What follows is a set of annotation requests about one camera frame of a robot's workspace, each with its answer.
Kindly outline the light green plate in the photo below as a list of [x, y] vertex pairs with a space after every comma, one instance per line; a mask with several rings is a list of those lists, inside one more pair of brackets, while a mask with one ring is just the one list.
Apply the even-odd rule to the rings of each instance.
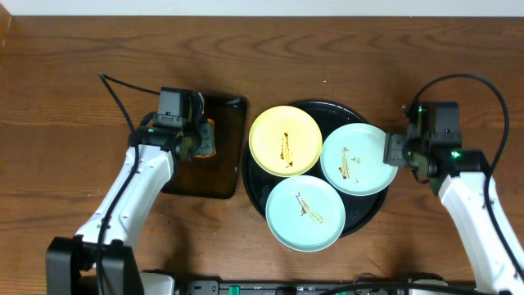
[[320, 165], [325, 179], [357, 197], [382, 191], [398, 168], [383, 162], [386, 133], [373, 125], [352, 123], [331, 132], [323, 142]]

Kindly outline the yellow green scrub sponge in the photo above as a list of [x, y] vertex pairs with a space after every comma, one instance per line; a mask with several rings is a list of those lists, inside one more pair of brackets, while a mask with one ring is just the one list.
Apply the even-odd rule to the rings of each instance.
[[216, 154], [215, 148], [215, 122], [207, 119], [199, 126], [200, 146], [195, 151], [194, 157], [207, 158]]

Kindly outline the yellow plate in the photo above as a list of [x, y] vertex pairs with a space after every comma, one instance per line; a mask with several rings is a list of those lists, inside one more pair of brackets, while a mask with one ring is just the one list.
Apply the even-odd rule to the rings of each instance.
[[298, 107], [277, 106], [255, 119], [248, 144], [260, 168], [286, 178], [302, 175], [316, 164], [323, 136], [317, 122], [307, 112]]

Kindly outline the light blue front plate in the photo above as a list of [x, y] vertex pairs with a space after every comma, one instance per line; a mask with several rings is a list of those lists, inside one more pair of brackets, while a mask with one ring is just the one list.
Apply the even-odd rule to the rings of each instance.
[[271, 189], [265, 219], [273, 236], [298, 252], [317, 252], [335, 243], [346, 222], [339, 193], [326, 181], [299, 175]]

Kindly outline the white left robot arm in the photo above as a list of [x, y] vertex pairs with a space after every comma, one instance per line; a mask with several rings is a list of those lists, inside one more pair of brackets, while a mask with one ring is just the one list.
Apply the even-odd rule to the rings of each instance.
[[173, 294], [176, 281], [140, 272], [133, 250], [153, 202], [179, 161], [201, 146], [205, 99], [186, 89], [160, 91], [159, 109], [131, 129], [124, 164], [90, 219], [74, 237], [52, 240], [46, 252], [49, 294], [77, 294], [82, 272], [96, 271], [96, 294]]

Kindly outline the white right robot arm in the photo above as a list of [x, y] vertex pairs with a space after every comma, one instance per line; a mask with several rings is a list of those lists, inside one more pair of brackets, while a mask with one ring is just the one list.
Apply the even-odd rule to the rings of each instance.
[[464, 149], [456, 102], [415, 102], [404, 108], [406, 133], [389, 133], [384, 163], [411, 169], [449, 212], [483, 293], [523, 292], [523, 279], [501, 242], [517, 259], [523, 250], [501, 208], [490, 165], [478, 149]]

